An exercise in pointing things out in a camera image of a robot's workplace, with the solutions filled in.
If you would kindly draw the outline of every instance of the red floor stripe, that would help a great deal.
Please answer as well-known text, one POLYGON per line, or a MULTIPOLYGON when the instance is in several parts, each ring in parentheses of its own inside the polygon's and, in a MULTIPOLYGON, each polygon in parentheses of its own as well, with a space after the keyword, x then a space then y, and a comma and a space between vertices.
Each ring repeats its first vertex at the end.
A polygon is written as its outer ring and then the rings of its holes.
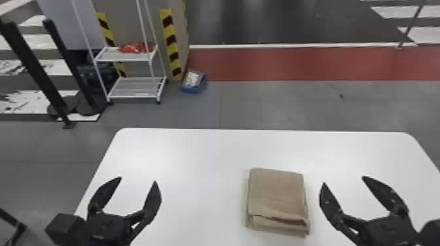
POLYGON ((191 50, 212 81, 440 80, 440 47, 191 50))

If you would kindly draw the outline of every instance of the white metal shelf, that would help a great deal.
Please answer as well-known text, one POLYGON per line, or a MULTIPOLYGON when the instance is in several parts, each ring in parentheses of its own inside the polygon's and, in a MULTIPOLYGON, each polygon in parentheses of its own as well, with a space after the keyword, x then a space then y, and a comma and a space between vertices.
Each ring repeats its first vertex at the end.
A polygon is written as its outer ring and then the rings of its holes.
POLYGON ((166 77, 120 77, 109 93, 110 98, 157 98, 162 93, 166 77))
MULTIPOLYGON (((79 0, 70 0, 73 10, 75 12, 75 16, 79 23, 82 36, 84 37, 84 41, 86 42, 87 50, 90 57, 93 57, 92 47, 88 41, 87 34, 84 30, 83 22, 81 17, 79 16, 76 1, 79 0)), ((143 11, 141 10, 141 0, 134 0, 136 2, 136 10, 137 15, 139 17, 139 24, 141 26, 141 33, 143 43, 148 46, 149 39, 147 38, 147 32, 145 30, 145 19, 142 15, 143 11)), ((153 42, 155 44, 154 48, 150 52, 144 53, 125 53, 118 51, 118 48, 105 46, 100 50, 100 53, 93 59, 93 65, 98 76, 98 80, 100 81, 102 90, 104 95, 106 96, 107 101, 110 101, 111 98, 156 98, 156 102, 160 104, 160 98, 162 95, 162 91, 164 89, 164 85, 166 83, 166 71, 164 66, 164 60, 160 49, 158 48, 158 39, 156 36, 156 32, 153 26, 153 20, 151 18, 150 8, 148 7, 147 0, 143 0, 143 5, 145 7, 145 12, 147 13, 147 20, 150 26, 151 34, 153 35, 153 42), (158 53, 158 58, 160 59, 160 65, 162 67, 162 76, 155 76, 155 71, 153 69, 153 58, 155 58, 156 53, 158 53), (118 71, 119 79, 116 81, 115 85, 111 89, 109 93, 107 93, 107 89, 105 87, 104 81, 102 79, 100 69, 98 67, 99 62, 113 62, 113 64, 117 62, 148 62, 148 65, 145 66, 146 76, 150 77, 122 77, 118 71)), ((103 43, 106 43, 104 36, 102 36, 103 43)))
POLYGON ((156 55, 158 46, 149 53, 121 52, 117 47, 104 47, 95 57, 95 62, 150 62, 156 55))

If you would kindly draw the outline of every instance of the white table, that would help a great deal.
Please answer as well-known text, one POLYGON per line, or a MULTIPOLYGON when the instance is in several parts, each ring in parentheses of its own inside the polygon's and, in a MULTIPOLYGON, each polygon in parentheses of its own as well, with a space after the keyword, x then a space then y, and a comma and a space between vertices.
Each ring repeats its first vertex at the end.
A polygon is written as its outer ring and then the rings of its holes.
POLYGON ((411 210, 417 230, 440 218, 440 175, 417 141, 405 133, 125 129, 116 134, 76 214, 96 189, 122 176, 105 211, 137 211, 154 180, 162 206, 133 242, 148 246, 353 245, 326 221, 318 205, 324 181, 346 213, 373 219, 388 212, 361 180, 392 186, 411 210), (304 174, 311 220, 305 239, 244 226, 249 169, 304 174))

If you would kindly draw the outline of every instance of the beige towel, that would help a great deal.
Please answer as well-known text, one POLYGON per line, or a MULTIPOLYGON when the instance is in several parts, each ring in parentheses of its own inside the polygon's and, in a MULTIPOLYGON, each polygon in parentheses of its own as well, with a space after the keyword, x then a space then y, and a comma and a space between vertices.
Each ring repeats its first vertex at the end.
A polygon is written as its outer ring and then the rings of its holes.
POLYGON ((249 175, 247 227, 283 234, 310 230, 303 175, 254 168, 249 175))

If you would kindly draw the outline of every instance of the yellow and black striped post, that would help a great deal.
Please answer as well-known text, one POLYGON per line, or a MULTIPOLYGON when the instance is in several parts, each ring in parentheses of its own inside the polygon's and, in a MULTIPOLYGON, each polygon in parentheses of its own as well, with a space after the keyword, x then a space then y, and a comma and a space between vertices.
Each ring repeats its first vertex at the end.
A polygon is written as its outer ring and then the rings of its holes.
MULTIPOLYGON (((113 32, 110 29, 107 15, 103 12, 97 12, 96 16, 98 17, 98 21, 100 22, 105 42, 107 42, 107 45, 110 47, 116 47, 115 38, 113 37, 113 32)), ((125 66, 122 62, 115 62, 115 67, 122 77, 126 77, 125 66)))
POLYGON ((164 27, 166 51, 170 59, 170 68, 173 74, 173 80, 181 81, 183 79, 183 71, 180 63, 179 47, 177 45, 177 37, 175 34, 171 9, 161 9, 160 19, 162 20, 162 25, 164 27))

